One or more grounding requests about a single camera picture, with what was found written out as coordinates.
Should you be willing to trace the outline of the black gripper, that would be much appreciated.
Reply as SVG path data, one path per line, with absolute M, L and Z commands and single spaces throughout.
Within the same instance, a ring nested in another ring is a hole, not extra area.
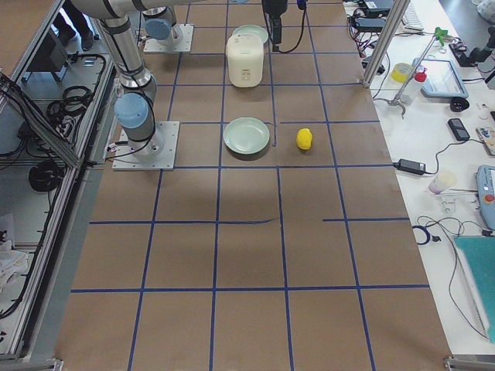
M 278 52 L 282 43 L 282 20 L 281 16 L 287 11 L 287 0 L 262 0 L 263 12 L 269 15 L 271 26 L 272 51 Z

